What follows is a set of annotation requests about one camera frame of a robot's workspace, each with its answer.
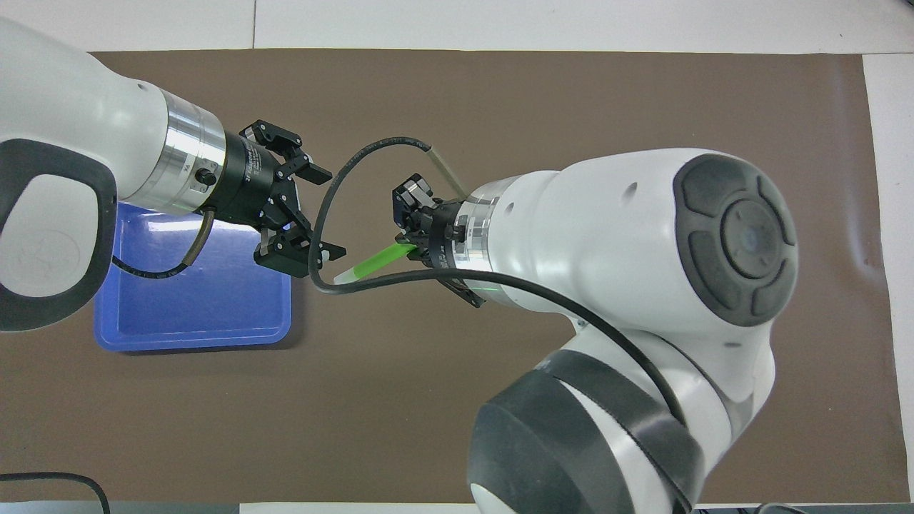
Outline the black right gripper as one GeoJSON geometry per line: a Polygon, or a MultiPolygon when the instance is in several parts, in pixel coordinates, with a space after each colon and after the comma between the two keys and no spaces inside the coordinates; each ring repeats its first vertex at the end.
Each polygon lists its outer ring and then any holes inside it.
{"type": "MultiPolygon", "coordinates": [[[[416,261],[421,261],[428,268],[455,268],[454,233],[461,235],[466,232],[457,228],[457,217],[463,202],[436,203],[432,195],[432,189],[422,175],[414,173],[409,176],[392,189],[393,221],[402,234],[414,235],[416,261]]],[[[484,281],[481,276],[437,276],[438,283],[476,308],[486,300],[473,289],[471,282],[484,281]]]]}

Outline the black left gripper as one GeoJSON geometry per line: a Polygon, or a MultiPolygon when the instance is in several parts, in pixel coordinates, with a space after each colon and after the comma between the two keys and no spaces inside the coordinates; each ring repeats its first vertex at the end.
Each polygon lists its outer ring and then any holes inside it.
{"type": "Polygon", "coordinates": [[[333,175],[317,166],[301,148],[301,137],[264,120],[254,121],[241,135],[226,133],[225,162],[206,210],[216,219],[251,226],[260,232],[255,263],[285,276],[309,274],[310,250],[318,253],[318,267],[347,254],[343,246],[318,241],[296,196],[272,196],[276,179],[294,176],[323,185],[333,175]],[[283,157],[283,163],[270,154],[283,157]]]}

